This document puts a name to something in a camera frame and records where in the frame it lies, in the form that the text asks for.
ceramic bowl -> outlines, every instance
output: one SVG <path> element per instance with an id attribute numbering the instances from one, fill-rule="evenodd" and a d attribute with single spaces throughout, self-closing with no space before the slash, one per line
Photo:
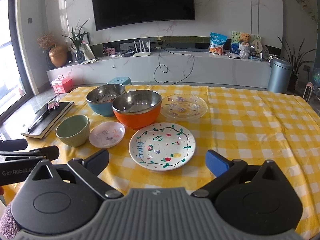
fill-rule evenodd
<path id="1" fill-rule="evenodd" d="M 161 95 L 152 90 L 134 90 L 117 97 L 113 112 L 124 125 L 139 130 L 152 124 L 161 108 Z"/>
<path id="2" fill-rule="evenodd" d="M 56 136 L 63 143 L 78 147 L 90 135 L 90 121 L 86 115 L 73 115 L 62 121 L 56 129 Z"/>
<path id="3" fill-rule="evenodd" d="M 97 114 L 113 116 L 112 102 L 123 93 L 125 93 L 124 85 L 107 84 L 90 91 L 86 99 L 90 108 Z"/>
<path id="4" fill-rule="evenodd" d="M 104 122 L 94 128 L 89 136 L 90 143 L 97 148 L 110 148 L 124 137 L 125 128 L 119 122 Z"/>

black notebook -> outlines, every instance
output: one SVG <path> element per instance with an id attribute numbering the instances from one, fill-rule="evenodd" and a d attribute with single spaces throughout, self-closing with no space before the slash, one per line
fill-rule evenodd
<path id="1" fill-rule="evenodd" d="M 74 102 L 59 102 L 59 107 L 57 109 L 50 111 L 47 117 L 45 117 L 31 132 L 28 132 L 28 128 L 47 111 L 48 106 L 43 106 L 34 120 L 21 134 L 23 136 L 32 138 L 45 138 L 53 129 L 54 125 L 62 119 L 62 117 L 71 109 L 74 104 Z"/>

glass plate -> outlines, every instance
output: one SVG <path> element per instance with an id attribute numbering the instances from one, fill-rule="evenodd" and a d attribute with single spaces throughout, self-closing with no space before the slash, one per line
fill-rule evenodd
<path id="1" fill-rule="evenodd" d="M 175 120 L 197 119 L 207 110 L 206 101 L 190 94 L 174 94 L 162 99 L 161 114 Z"/>

green vine pattern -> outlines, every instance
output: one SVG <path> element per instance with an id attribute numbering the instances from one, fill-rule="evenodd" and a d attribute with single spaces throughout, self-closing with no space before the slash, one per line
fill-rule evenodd
<path id="1" fill-rule="evenodd" d="M 141 142 L 141 136 L 142 136 L 142 135 L 147 134 L 148 132 L 154 132 L 154 131 L 161 131 L 161 132 L 163 132 L 164 129 L 167 129 L 167 128 L 176 131 L 176 132 L 177 132 L 177 135 L 183 134 L 183 135 L 186 136 L 186 138 L 187 138 L 187 139 L 186 139 L 186 141 L 187 141 L 187 146 L 184 147 L 184 149 L 187 149 L 187 155 L 186 155 L 186 157 L 185 157 L 183 160 L 181 160 L 181 161 L 179 161 L 179 162 L 177 162 L 177 163 L 175 163 L 175 164 L 169 165 L 169 163 L 166 163 L 164 166 L 162 166 L 163 168 L 167 168 L 167 167 L 170 167 L 170 166 L 177 165 L 177 164 L 180 163 L 180 162 L 183 162 L 183 163 L 184 163 L 184 162 L 186 161 L 186 158 L 187 158 L 188 155 L 189 155 L 189 149 L 191 148 L 191 146 L 189 145 L 188 136 L 183 132 L 182 128 L 180 129 L 180 131 L 179 131 L 179 130 L 176 130 L 176 129 L 174 128 L 174 125 L 172 125 L 171 127 L 164 127 L 164 128 L 162 128 L 162 129 L 153 128 L 153 130 L 145 131 L 145 132 L 143 132 L 140 136 L 137 136 L 137 139 L 139 139 L 140 142 Z M 141 161 L 140 161 L 139 163 L 147 163 L 147 162 L 143 161 L 141 158 L 140 158 L 140 160 L 141 160 Z M 163 165 L 163 163 L 155 163 L 154 161 L 150 161 L 150 162 L 147 163 L 147 164 L 159 164 L 159 165 Z"/>
<path id="2" fill-rule="evenodd" d="M 320 21 L 317 16 L 318 12 L 313 9 L 309 0 L 296 0 L 299 5 L 301 5 L 302 10 L 306 11 L 310 16 L 311 20 L 315 21 L 316 24 L 319 26 Z"/>

small stool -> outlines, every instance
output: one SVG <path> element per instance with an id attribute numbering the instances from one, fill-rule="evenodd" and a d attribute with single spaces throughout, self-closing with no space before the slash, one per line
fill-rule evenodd
<path id="1" fill-rule="evenodd" d="M 110 80 L 107 84 L 123 84 L 124 86 L 132 85 L 130 77 L 116 77 Z"/>

